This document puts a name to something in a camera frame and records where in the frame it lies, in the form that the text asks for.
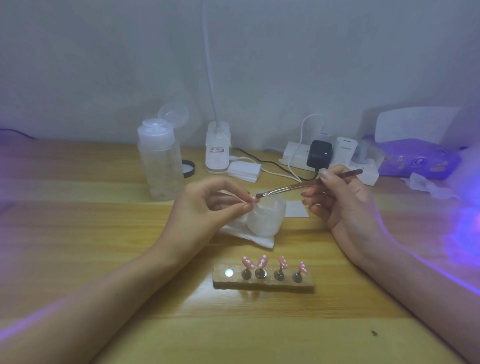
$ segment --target wooden desk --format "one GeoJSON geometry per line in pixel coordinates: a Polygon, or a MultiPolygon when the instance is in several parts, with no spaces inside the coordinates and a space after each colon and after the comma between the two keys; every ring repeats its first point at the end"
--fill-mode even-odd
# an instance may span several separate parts
{"type": "MultiPolygon", "coordinates": [[[[0,326],[68,294],[146,250],[171,202],[153,203],[136,146],[0,140],[0,326]]],[[[207,176],[204,150],[184,149],[207,176]]],[[[272,153],[258,153],[278,159],[272,153]]],[[[262,173],[252,192],[288,184],[262,173]]],[[[469,209],[382,178],[373,189],[390,231],[409,248],[479,286],[448,238],[469,209]]],[[[298,192],[287,199],[300,199],[298,192]]],[[[273,252],[216,236],[113,338],[96,363],[459,363],[441,339],[356,269],[316,218],[286,218],[273,252]],[[214,290],[212,266],[242,256],[303,260],[314,294],[214,290]]]]}

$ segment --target black cable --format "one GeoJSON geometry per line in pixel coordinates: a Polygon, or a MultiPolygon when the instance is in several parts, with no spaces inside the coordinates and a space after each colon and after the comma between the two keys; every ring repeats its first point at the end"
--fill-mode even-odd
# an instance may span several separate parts
{"type": "Polygon", "coordinates": [[[28,138],[28,139],[36,139],[28,134],[25,134],[23,132],[20,132],[18,130],[15,130],[15,129],[9,129],[9,128],[0,128],[0,132],[14,132],[14,133],[18,133],[20,135],[23,135],[24,137],[28,138]]]}
{"type": "MultiPolygon", "coordinates": [[[[240,152],[242,152],[242,153],[244,153],[244,154],[252,157],[253,159],[259,161],[260,163],[271,163],[271,164],[274,164],[274,165],[276,165],[277,167],[279,167],[281,170],[283,170],[283,171],[285,171],[286,173],[288,173],[288,174],[290,174],[290,175],[293,176],[293,173],[292,173],[292,172],[290,172],[289,170],[283,168],[283,167],[280,166],[278,163],[272,162],[271,160],[261,160],[261,159],[259,159],[258,157],[254,156],[253,154],[250,154],[250,153],[248,153],[248,152],[245,152],[243,149],[240,149],[240,148],[233,148],[233,149],[234,149],[234,150],[239,150],[240,152]]],[[[300,177],[300,176],[299,176],[299,178],[300,178],[302,181],[312,181],[312,180],[314,180],[315,178],[317,178],[317,176],[318,176],[318,172],[315,173],[315,177],[313,177],[313,178],[311,178],[311,179],[309,179],[309,180],[307,180],[307,179],[305,179],[305,178],[302,178],[302,177],[300,177]]]]}

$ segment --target black power adapter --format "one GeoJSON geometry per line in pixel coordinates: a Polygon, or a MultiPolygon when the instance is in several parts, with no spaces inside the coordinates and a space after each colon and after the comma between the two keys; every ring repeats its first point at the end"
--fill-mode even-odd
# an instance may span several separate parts
{"type": "Polygon", "coordinates": [[[308,151],[307,166],[315,168],[315,172],[328,168],[332,160],[333,147],[329,142],[314,140],[308,151]]]}

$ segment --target purple package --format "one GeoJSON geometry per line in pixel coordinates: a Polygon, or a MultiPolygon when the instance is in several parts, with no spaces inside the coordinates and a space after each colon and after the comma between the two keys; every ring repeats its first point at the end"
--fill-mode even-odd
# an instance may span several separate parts
{"type": "Polygon", "coordinates": [[[415,172],[429,180],[444,180],[462,160],[458,152],[420,139],[401,139],[375,145],[385,153],[378,169],[381,176],[410,177],[415,172]]]}

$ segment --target label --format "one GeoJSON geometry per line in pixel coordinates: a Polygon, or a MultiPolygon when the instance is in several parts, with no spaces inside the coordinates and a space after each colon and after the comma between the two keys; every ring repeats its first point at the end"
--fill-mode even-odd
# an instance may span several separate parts
{"type": "Polygon", "coordinates": [[[222,146],[213,146],[210,148],[210,153],[225,153],[225,148],[222,146]]]}

